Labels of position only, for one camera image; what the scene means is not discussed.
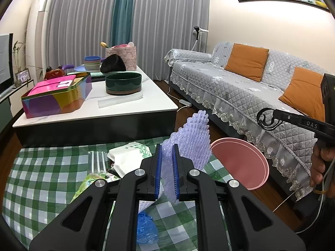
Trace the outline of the person's right hand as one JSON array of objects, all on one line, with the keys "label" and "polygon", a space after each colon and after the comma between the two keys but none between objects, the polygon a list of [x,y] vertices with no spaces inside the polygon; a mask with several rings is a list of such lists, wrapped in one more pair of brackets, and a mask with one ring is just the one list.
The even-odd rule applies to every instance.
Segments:
[{"label": "person's right hand", "polygon": [[320,149],[317,143],[313,147],[313,153],[311,156],[312,166],[311,166],[311,178],[309,181],[310,187],[314,188],[316,185],[320,184],[323,178],[323,173],[325,172],[325,162],[331,162],[334,159],[334,148]]}]

